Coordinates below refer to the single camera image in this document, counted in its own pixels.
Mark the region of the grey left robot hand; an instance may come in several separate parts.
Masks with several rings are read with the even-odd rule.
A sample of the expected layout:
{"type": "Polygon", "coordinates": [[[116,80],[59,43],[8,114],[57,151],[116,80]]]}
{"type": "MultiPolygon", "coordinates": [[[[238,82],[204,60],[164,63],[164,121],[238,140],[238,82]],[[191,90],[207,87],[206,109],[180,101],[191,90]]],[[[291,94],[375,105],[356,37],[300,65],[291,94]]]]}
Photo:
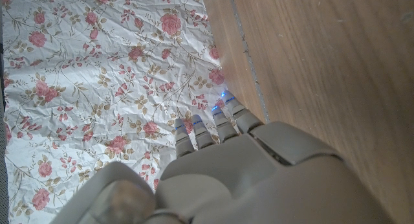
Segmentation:
{"type": "Polygon", "coordinates": [[[391,223],[389,214],[321,140],[264,124],[229,91],[212,109],[219,142],[200,116],[191,140],[174,123],[177,158],[152,190],[120,162],[103,167],[55,223],[391,223]]]}

